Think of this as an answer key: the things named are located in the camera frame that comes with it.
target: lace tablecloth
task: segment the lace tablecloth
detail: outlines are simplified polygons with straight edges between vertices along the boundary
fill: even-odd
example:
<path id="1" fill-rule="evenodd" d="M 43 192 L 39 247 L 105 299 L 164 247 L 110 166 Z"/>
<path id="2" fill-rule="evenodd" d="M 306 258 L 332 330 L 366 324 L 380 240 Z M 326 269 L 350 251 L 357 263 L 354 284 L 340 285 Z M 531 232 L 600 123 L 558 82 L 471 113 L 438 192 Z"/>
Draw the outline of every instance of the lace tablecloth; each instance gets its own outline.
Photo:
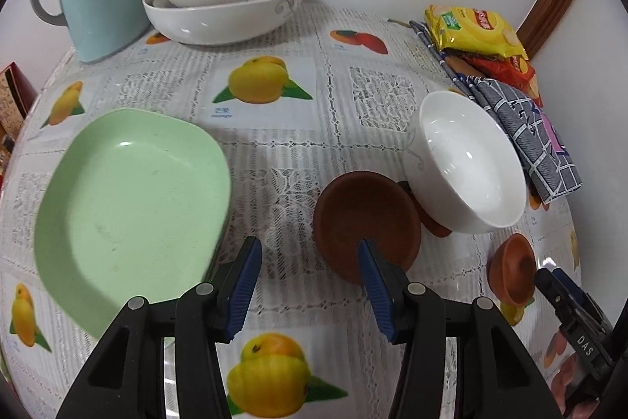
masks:
<path id="1" fill-rule="evenodd" d="M 366 34 L 366 43 L 356 44 L 352 33 L 342 31 Z M 365 292 L 321 260 L 312 215 L 323 188 L 345 172 L 367 169 L 405 179 L 400 150 L 407 122 L 429 91 L 451 86 L 447 75 L 410 29 L 321 5 L 305 4 L 273 33 L 220 49 L 182 46 L 151 34 L 96 64 L 82 64 L 69 53 L 46 83 L 16 145 L 0 200 L 0 340 L 26 409 L 33 418 L 53 418 L 97 342 L 59 308 L 38 277 L 33 256 L 38 206 L 76 134 L 103 113 L 130 106 L 200 125 L 221 144 L 233 198 L 218 261 L 230 260 L 247 235 L 263 243 L 263 267 L 244 330 L 219 350 L 224 374 L 247 340 L 260 331 L 281 331 L 299 341 L 313 374 L 348 394 L 306 403 L 295 417 L 387 417 L 402 349 L 379 334 Z M 219 101 L 228 71 L 259 55 L 280 57 L 306 97 L 280 98 L 276 109 L 255 115 L 239 100 Z M 77 81 L 83 82 L 81 109 L 57 125 L 47 124 L 55 100 Z M 531 241 L 539 265 L 551 258 L 579 282 L 566 199 L 548 210 L 535 207 L 512 228 L 487 235 L 439 239 L 423 228 L 409 277 L 445 298 L 470 302 L 486 295 L 497 301 L 487 283 L 487 261 L 519 231 Z M 28 347 L 11 333 L 19 283 L 30 291 L 49 350 L 39 343 Z M 542 366 L 557 328 L 539 294 L 515 327 L 547 378 L 570 353 Z M 168 415 L 178 417 L 174 346 L 166 347 L 165 359 Z M 451 416 L 454 399 L 455 346 L 449 343 L 444 417 Z"/>

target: folded towel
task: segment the folded towel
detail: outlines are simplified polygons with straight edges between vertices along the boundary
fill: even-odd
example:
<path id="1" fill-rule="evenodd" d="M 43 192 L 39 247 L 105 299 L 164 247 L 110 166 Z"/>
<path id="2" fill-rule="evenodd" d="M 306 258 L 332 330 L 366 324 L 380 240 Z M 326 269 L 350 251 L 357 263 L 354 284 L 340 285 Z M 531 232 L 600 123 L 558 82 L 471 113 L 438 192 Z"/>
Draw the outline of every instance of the folded towel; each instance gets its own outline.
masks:
<path id="1" fill-rule="evenodd" d="M 582 186 L 571 156 L 550 120 L 528 95 L 495 79 L 454 73 L 434 48 L 425 26 L 410 24 L 456 87 L 488 112 L 511 138 L 543 203 Z"/>

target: green plastic plate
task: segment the green plastic plate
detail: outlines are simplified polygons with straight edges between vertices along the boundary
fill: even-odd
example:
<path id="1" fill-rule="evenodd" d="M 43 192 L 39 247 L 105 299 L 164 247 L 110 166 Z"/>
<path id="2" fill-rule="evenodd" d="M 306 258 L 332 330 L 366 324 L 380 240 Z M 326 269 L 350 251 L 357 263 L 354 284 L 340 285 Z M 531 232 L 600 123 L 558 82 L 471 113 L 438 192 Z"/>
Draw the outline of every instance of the green plastic plate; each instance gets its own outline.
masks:
<path id="1" fill-rule="evenodd" d="M 70 144 L 43 196 L 35 262 L 52 298 L 100 337 L 136 295 L 178 298 L 200 282 L 227 219 L 227 162 L 201 128 L 111 111 Z"/>

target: brown clay bowl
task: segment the brown clay bowl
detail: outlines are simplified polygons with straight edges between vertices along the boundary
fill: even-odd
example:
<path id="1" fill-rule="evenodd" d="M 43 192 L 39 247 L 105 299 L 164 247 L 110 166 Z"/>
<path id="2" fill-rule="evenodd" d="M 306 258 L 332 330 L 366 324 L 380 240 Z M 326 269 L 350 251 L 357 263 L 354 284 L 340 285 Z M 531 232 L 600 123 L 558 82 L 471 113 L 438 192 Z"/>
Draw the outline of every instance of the brown clay bowl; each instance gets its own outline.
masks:
<path id="1" fill-rule="evenodd" d="M 502 243 L 489 265 L 489 286 L 501 302 L 525 307 L 535 294 L 536 259 L 521 233 Z"/>
<path id="2" fill-rule="evenodd" d="M 421 221 L 410 197 L 393 180 L 370 171 L 343 174 L 323 190 L 313 230 L 323 259 L 353 284 L 362 284 L 360 240 L 373 238 L 384 259 L 405 271 L 421 245 Z"/>
<path id="3" fill-rule="evenodd" d="M 432 219 L 431 216 L 428 215 L 428 212 L 423 210 L 423 207 L 416 200 L 414 194 L 412 194 L 412 189 L 410 188 L 410 184 L 407 181 L 398 181 L 397 185 L 403 188 L 403 190 L 406 191 L 406 194 L 410 196 L 412 204 L 414 205 L 416 212 L 419 214 L 421 224 L 423 224 L 430 233 L 438 238 L 446 238 L 451 235 L 450 229 L 447 229 L 445 226 L 441 226 L 438 222 Z"/>

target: snack bag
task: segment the snack bag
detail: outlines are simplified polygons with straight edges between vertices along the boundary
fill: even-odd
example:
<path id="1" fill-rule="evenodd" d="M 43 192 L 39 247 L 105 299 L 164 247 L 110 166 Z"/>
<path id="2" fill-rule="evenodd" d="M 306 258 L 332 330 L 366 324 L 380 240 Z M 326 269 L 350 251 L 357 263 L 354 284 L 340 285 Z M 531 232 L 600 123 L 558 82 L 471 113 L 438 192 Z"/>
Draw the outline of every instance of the snack bag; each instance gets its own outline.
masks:
<path id="1" fill-rule="evenodd" d="M 467 61 L 461 59 L 458 56 L 448 55 L 448 56 L 445 56 L 443 59 L 449 65 L 449 68 L 451 68 L 456 75 L 458 73 L 462 73 L 463 75 L 467 75 L 467 76 L 486 77 L 484 73 L 474 68 Z"/>
<path id="2" fill-rule="evenodd" d="M 532 98 L 536 105 L 543 106 L 535 69 L 523 57 L 511 56 L 508 59 L 501 59 L 477 54 L 461 54 L 460 57 L 487 77 L 517 88 Z"/>
<path id="3" fill-rule="evenodd" d="M 425 21 L 439 51 L 451 48 L 528 59 L 517 33 L 498 13 L 432 4 L 425 10 Z"/>

